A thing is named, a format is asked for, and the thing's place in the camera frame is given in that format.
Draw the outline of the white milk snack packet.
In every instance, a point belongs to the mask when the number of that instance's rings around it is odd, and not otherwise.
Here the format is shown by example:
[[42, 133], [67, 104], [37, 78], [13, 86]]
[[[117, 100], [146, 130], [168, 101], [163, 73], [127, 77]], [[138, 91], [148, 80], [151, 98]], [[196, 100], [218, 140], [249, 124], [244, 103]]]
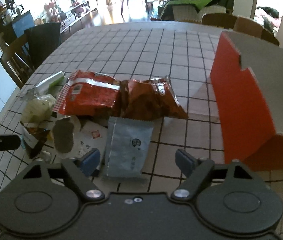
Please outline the white milk snack packet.
[[104, 126], [92, 121], [86, 121], [83, 124], [78, 119], [75, 121], [75, 157], [83, 157], [95, 148], [100, 152], [100, 160], [103, 160], [106, 141], [107, 128]]

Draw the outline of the pale white-green snack bag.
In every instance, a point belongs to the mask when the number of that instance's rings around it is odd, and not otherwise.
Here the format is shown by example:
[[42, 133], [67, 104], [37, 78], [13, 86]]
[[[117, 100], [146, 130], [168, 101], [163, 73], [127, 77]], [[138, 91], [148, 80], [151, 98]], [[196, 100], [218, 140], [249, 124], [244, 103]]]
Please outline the pale white-green snack bag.
[[27, 124], [48, 120], [52, 115], [56, 102], [56, 98], [50, 94], [41, 95], [29, 100], [22, 112], [21, 122]]

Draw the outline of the light blue snack packet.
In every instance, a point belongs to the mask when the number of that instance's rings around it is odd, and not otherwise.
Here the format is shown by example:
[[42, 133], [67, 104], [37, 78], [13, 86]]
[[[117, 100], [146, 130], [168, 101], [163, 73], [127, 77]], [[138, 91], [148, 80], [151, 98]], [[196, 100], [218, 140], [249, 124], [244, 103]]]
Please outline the light blue snack packet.
[[105, 175], [109, 178], [142, 176], [154, 123], [110, 117], [105, 149]]

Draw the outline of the dark seaweed snack pack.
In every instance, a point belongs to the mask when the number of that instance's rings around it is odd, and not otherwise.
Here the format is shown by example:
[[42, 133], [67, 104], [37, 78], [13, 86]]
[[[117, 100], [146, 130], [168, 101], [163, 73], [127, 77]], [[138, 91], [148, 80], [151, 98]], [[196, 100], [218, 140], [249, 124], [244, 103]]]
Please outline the dark seaweed snack pack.
[[64, 116], [56, 120], [52, 130], [54, 148], [65, 158], [74, 157], [80, 148], [81, 124], [76, 116]]

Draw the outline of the bright red snack bag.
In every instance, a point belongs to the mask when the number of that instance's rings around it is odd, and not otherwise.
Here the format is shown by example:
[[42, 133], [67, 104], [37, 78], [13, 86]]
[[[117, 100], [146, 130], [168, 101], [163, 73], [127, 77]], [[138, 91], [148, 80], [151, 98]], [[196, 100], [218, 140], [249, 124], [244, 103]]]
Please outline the bright red snack bag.
[[120, 81], [97, 72], [76, 70], [63, 86], [53, 111], [61, 115], [120, 116]]

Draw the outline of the silver foil packet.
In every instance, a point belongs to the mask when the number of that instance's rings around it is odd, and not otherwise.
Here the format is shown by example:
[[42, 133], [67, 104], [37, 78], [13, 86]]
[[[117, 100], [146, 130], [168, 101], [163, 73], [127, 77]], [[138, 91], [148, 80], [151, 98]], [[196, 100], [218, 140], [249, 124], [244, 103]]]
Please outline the silver foil packet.
[[33, 88], [29, 89], [25, 96], [28, 100], [35, 98], [37, 96], [44, 95], [50, 88], [59, 84], [61, 81], [65, 79], [65, 72], [59, 71], [56, 74], [53, 74], [43, 81], [39, 82]]

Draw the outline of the dark red snack bag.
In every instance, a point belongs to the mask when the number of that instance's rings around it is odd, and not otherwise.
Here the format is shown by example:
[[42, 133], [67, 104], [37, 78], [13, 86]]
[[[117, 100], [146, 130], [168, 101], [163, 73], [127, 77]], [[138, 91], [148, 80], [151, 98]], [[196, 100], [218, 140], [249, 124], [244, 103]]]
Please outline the dark red snack bag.
[[175, 95], [169, 76], [120, 83], [122, 118], [153, 121], [163, 117], [187, 119], [188, 114]]

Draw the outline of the wooden chair with jacket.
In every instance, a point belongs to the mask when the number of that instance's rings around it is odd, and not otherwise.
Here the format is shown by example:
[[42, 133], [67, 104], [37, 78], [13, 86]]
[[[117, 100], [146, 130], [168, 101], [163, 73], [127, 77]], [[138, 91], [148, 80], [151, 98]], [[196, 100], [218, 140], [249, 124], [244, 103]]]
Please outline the wooden chair with jacket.
[[22, 88], [35, 70], [60, 46], [60, 29], [60, 22], [31, 27], [5, 48], [0, 63], [18, 88]]

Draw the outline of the red cardboard box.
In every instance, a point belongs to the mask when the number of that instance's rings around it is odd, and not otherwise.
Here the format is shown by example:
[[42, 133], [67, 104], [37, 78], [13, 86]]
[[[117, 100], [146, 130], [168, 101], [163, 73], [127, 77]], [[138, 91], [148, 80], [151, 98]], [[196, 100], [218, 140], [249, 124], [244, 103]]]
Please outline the red cardboard box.
[[224, 161], [253, 171], [283, 170], [283, 49], [223, 31], [210, 72]]

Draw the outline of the blue sideboard cabinet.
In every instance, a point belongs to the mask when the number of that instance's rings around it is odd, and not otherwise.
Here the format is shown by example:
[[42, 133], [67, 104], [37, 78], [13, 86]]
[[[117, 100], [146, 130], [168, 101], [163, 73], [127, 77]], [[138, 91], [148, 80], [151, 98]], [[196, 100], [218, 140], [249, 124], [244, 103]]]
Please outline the blue sideboard cabinet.
[[22, 36], [26, 29], [34, 26], [34, 20], [30, 11], [15, 17], [12, 22], [6, 25], [4, 25], [2, 17], [0, 16], [0, 33], [7, 44], [11, 44], [18, 37]]

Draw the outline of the wooden chair far side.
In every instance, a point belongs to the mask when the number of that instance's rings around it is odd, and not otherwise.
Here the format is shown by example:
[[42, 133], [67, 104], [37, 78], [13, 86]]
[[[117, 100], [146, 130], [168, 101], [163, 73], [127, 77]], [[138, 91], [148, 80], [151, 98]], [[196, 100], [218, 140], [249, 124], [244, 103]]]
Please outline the wooden chair far side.
[[260, 38], [276, 46], [280, 44], [270, 31], [250, 18], [225, 13], [212, 13], [204, 14], [201, 23], [224, 29], [233, 29], [236, 32]]

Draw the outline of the white tv cabinet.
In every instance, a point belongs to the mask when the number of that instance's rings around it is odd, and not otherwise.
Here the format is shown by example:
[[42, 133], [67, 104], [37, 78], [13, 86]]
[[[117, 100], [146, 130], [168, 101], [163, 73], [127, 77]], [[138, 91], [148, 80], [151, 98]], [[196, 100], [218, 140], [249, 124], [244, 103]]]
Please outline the white tv cabinet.
[[71, 31], [74, 24], [97, 9], [97, 0], [57, 0], [55, 10], [60, 20], [60, 33]]

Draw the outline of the sofa with green blanket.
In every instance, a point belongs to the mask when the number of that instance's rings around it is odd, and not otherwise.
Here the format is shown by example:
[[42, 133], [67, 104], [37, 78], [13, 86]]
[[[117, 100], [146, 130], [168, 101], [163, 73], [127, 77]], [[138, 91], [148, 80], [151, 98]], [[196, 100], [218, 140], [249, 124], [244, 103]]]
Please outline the sofa with green blanket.
[[167, 0], [158, 15], [162, 21], [201, 22], [204, 14], [226, 13], [233, 3], [233, 0]]

